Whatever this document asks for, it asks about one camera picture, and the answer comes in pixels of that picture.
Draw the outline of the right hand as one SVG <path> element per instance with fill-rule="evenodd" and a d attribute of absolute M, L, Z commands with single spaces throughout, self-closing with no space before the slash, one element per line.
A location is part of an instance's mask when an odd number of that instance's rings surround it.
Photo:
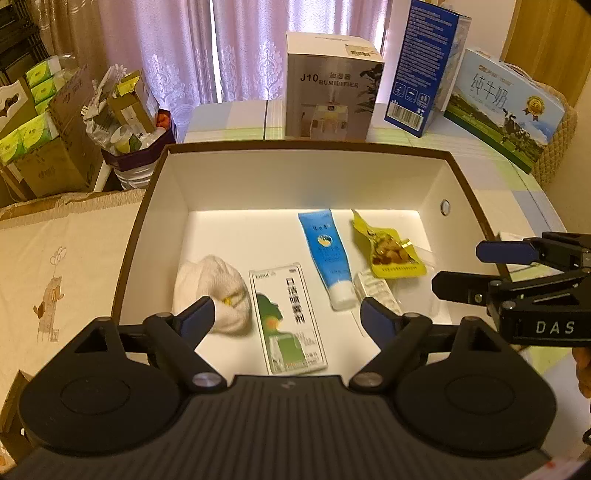
<path fill-rule="evenodd" d="M 591 350 L 588 347 L 575 347 L 572 355 L 576 363 L 576 376 L 581 394 L 591 399 Z"/>

